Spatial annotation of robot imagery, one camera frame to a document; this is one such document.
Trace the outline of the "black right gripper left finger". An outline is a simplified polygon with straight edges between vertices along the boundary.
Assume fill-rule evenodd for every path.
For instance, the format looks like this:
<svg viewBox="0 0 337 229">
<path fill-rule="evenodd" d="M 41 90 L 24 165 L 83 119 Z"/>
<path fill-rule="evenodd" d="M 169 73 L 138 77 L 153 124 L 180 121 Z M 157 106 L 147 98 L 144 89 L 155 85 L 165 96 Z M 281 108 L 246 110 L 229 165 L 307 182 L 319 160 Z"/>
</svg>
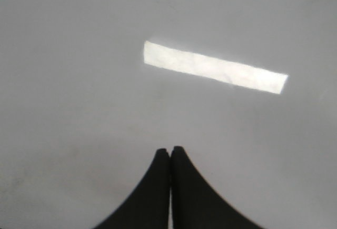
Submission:
<svg viewBox="0 0 337 229">
<path fill-rule="evenodd" d="M 160 148 L 136 188 L 96 228 L 168 228 L 170 186 L 170 157 Z"/>
</svg>

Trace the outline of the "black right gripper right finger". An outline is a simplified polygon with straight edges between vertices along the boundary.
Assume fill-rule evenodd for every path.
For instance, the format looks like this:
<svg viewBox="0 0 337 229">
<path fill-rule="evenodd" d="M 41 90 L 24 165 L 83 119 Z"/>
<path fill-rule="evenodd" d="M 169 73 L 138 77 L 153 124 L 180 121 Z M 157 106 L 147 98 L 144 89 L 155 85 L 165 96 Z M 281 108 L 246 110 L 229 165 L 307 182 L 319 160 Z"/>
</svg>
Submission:
<svg viewBox="0 0 337 229">
<path fill-rule="evenodd" d="M 171 176 L 174 228 L 257 228 L 212 189 L 181 146 L 173 148 Z"/>
</svg>

